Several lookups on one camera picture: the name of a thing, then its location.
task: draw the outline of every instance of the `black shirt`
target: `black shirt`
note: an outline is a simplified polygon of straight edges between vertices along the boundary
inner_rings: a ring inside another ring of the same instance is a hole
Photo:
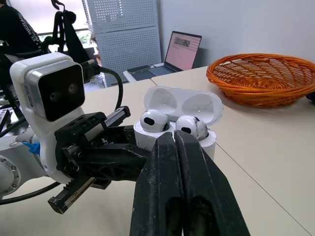
[[[20,12],[13,7],[0,7],[0,40],[7,42],[12,53],[27,53],[40,49],[41,42]]]

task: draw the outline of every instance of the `wicker basket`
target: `wicker basket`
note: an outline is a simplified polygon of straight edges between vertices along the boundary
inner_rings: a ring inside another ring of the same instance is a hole
[[[208,67],[207,77],[227,98],[246,106],[285,106],[315,91],[314,63],[275,54],[222,58]]]

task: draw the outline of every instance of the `screw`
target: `screw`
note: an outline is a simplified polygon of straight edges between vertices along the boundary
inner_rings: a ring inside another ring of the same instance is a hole
[[[79,153],[78,153],[78,158],[79,158],[79,159],[83,158],[83,156],[84,156],[84,155],[83,155],[83,152],[79,152]]]

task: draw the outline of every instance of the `chair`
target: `chair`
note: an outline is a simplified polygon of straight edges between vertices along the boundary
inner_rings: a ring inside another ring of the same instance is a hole
[[[49,38],[45,38],[44,42],[42,43],[42,49],[38,49],[35,51],[27,52],[27,53],[14,53],[13,56],[16,56],[19,60],[34,58],[43,54],[50,53],[48,46],[49,46]],[[23,118],[23,114],[17,104],[12,92],[10,91],[9,87],[12,85],[12,80],[10,76],[10,67],[12,62],[4,55],[4,53],[0,52],[0,87],[3,91],[5,98],[10,103],[15,115],[18,119]]]

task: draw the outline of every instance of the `airpods case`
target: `airpods case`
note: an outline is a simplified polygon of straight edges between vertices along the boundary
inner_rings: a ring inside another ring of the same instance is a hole
[[[137,145],[147,150],[152,150],[156,139],[162,134],[166,132],[174,134],[175,123],[181,116],[197,117],[210,126],[218,122],[223,114],[222,101],[212,92],[164,86],[150,88],[145,95],[144,105],[147,110],[154,109],[165,113],[170,120],[170,128],[158,133],[143,130],[139,120],[134,124]],[[199,143],[211,159],[214,159],[217,137],[211,129],[208,129],[208,132],[208,137]]]

